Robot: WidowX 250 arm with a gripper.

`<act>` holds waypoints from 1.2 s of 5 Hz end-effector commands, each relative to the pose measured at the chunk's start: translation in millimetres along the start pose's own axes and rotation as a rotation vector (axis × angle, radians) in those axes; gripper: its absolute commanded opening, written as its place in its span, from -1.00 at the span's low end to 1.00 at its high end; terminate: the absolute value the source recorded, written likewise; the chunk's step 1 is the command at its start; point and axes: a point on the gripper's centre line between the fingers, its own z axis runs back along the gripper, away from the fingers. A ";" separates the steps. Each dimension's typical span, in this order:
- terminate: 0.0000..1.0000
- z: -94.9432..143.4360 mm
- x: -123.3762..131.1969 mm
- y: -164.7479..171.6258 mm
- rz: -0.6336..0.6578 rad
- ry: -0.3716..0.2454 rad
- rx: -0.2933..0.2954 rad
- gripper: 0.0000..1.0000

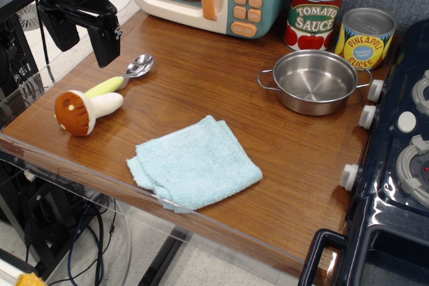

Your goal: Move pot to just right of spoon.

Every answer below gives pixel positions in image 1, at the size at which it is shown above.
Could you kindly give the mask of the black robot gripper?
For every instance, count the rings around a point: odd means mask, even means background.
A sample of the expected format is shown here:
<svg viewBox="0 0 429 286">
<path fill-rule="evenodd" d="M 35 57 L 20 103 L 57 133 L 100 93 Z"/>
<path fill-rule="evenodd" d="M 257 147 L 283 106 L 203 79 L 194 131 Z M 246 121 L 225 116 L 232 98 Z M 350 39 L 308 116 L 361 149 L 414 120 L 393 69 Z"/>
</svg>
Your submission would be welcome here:
<svg viewBox="0 0 429 286">
<path fill-rule="evenodd" d="M 88 35 L 99 67 L 108 66 L 120 55 L 122 30 L 117 8 L 109 0 L 40 0 L 37 8 L 42 23 L 62 52 L 80 41 L 73 22 L 92 22 Z"/>
</svg>

